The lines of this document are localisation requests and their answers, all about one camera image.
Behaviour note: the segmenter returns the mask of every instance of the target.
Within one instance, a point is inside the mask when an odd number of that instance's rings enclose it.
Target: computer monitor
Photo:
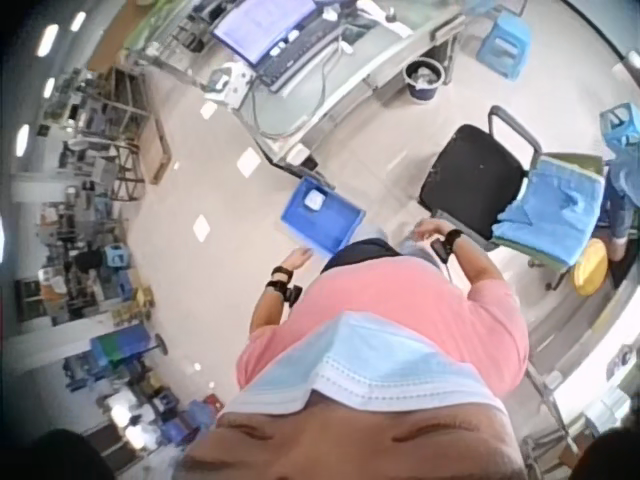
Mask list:
[[[255,66],[316,8],[313,0],[245,0],[222,19],[213,35]]]

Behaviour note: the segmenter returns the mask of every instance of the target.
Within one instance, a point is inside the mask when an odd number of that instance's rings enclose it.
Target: face mask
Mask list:
[[[224,413],[298,412],[314,390],[370,412],[469,403],[505,411],[471,365],[451,360],[404,327],[347,312],[277,357]]]

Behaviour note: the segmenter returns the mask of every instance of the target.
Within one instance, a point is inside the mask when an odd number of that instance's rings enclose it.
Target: floor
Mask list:
[[[547,151],[607,155],[599,112],[639,102],[640,91],[623,73],[612,73],[614,54],[559,0],[529,2],[524,18],[534,41],[517,82],[474,59],[491,26],[478,19],[464,35],[453,83],[430,105],[416,105],[404,93],[385,105],[367,102],[315,152],[337,191],[367,211],[367,222],[398,240],[425,216],[415,198],[435,155],[461,124],[486,128],[494,104],[514,114]],[[218,109],[205,120],[198,90],[155,70],[149,83],[174,164],[124,214],[136,263],[156,294],[153,325],[170,351],[154,362],[183,400],[210,391],[227,400],[237,391],[234,363],[247,340],[254,302],[271,268],[297,246],[279,221],[297,181],[264,161],[246,178],[236,162],[255,145],[230,113]],[[527,147],[513,134],[499,129],[498,135],[526,165]],[[200,215],[211,229],[203,242],[193,231]],[[551,274],[529,270],[523,255],[499,249],[492,257],[516,289],[532,329],[559,305],[580,304],[569,285],[547,294]],[[307,285],[324,261],[315,258],[296,283]],[[468,288],[459,269],[452,270],[456,283]],[[523,399],[528,410],[520,405]],[[521,435],[542,412],[525,384],[507,404]]]

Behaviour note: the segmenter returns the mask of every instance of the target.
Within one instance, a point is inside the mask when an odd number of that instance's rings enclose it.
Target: keyboard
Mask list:
[[[257,68],[260,80],[271,92],[279,92],[310,60],[336,41],[341,32],[340,22],[314,21],[284,48],[274,47],[272,53],[278,50],[279,53],[269,54]]]

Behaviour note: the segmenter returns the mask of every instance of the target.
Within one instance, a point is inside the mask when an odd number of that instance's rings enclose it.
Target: black watch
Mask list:
[[[289,270],[288,268],[284,268],[280,265],[278,265],[276,268],[273,269],[273,271],[271,272],[271,276],[273,277],[276,273],[281,273],[283,275],[286,275],[287,283],[290,283],[291,279],[293,278],[293,271]]]
[[[453,253],[453,246],[462,235],[464,232],[456,228],[447,233],[444,240],[435,240],[431,243],[431,248],[442,263],[446,264],[449,261],[449,257]]]
[[[447,248],[449,255],[453,253],[453,246],[462,235],[464,235],[464,232],[456,228],[444,236],[444,246]]]
[[[267,283],[265,288],[273,288],[276,292],[282,295],[282,298],[287,298],[287,290],[289,289],[289,284],[282,280],[271,280]]]

